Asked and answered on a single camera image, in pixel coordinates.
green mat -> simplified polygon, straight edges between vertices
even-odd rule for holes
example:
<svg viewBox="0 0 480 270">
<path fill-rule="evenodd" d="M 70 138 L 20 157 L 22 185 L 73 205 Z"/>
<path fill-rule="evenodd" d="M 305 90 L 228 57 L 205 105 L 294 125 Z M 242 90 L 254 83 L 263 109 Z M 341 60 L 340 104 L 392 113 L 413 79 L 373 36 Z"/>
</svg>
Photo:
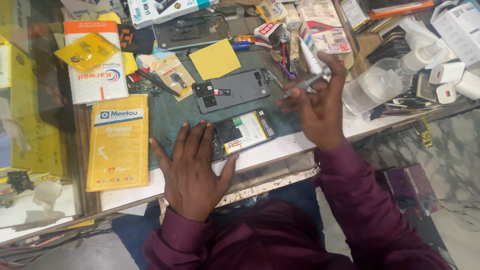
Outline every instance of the green mat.
<svg viewBox="0 0 480 270">
<path fill-rule="evenodd" d="M 264 66 L 280 80 L 284 77 L 282 70 L 264 47 L 253 46 L 252 50 L 239 52 L 237 56 L 241 67 L 228 75 Z M 196 82 L 202 81 L 192 61 L 185 60 L 182 63 Z M 168 93 L 163 93 L 155 98 L 149 94 L 149 136 L 157 138 L 165 152 L 171 157 L 173 143 L 184 122 L 190 123 L 192 127 L 202 119 L 215 123 L 257 108 L 263 108 L 266 111 L 277 137 L 300 131 L 300 117 L 297 114 L 283 113 L 274 104 L 274 100 L 281 99 L 284 93 L 273 82 L 270 83 L 269 88 L 271 95 L 267 98 L 208 114 L 200 113 L 193 94 L 180 102 L 177 102 L 173 95 Z M 149 170 L 158 168 L 151 149 L 149 149 L 148 165 Z"/>
</svg>

fingernail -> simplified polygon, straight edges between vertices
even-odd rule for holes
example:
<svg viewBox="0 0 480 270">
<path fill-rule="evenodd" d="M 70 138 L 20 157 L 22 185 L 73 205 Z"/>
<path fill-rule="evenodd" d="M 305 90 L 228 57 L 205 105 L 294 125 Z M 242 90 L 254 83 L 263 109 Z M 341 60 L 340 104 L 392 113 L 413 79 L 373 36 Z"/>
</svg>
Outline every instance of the fingernail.
<svg viewBox="0 0 480 270">
<path fill-rule="evenodd" d="M 298 98 L 300 96 L 300 90 L 298 88 L 294 88 L 294 89 L 290 90 L 290 95 L 293 98 Z"/>
</svg>

stylus pen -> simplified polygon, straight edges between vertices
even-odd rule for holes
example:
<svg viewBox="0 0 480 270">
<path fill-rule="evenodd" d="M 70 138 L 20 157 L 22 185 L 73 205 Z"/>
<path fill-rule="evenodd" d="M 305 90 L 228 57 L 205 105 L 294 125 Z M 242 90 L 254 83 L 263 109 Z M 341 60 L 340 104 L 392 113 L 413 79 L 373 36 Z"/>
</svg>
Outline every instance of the stylus pen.
<svg viewBox="0 0 480 270">
<path fill-rule="evenodd" d="M 156 80 L 154 77 L 148 75 L 146 72 L 144 72 L 143 70 L 137 70 L 137 73 L 140 74 L 142 77 L 145 77 L 145 79 L 151 81 L 153 84 L 165 89 L 167 92 L 171 93 L 172 95 L 174 96 L 177 96 L 180 98 L 180 94 L 175 92 L 172 88 L 166 86 L 164 83 Z"/>
</svg>

shirt sleeve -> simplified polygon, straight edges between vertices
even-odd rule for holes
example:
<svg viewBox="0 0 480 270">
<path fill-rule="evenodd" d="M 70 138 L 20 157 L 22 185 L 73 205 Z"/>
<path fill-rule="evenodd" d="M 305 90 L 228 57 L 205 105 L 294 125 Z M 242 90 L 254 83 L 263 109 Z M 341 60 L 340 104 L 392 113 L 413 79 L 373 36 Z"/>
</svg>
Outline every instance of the shirt sleeve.
<svg viewBox="0 0 480 270">
<path fill-rule="evenodd" d="M 345 141 L 335 149 L 317 151 L 320 186 L 361 269 L 449 269 L 431 250 L 375 182 L 372 165 L 360 159 Z"/>
<path fill-rule="evenodd" d="M 210 221 L 191 221 L 167 207 L 162 228 L 152 230 L 142 248 L 147 269 L 196 269 L 207 257 L 210 228 Z"/>
</svg>

green sticker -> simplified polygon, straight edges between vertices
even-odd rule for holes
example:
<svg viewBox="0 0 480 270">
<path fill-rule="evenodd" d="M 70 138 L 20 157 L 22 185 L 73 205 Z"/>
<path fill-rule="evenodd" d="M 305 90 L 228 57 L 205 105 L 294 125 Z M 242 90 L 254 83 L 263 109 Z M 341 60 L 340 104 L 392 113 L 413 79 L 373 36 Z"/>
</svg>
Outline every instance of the green sticker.
<svg viewBox="0 0 480 270">
<path fill-rule="evenodd" d="M 240 117 L 235 117 L 232 119 L 232 121 L 235 126 L 241 126 L 243 124 Z"/>
</svg>

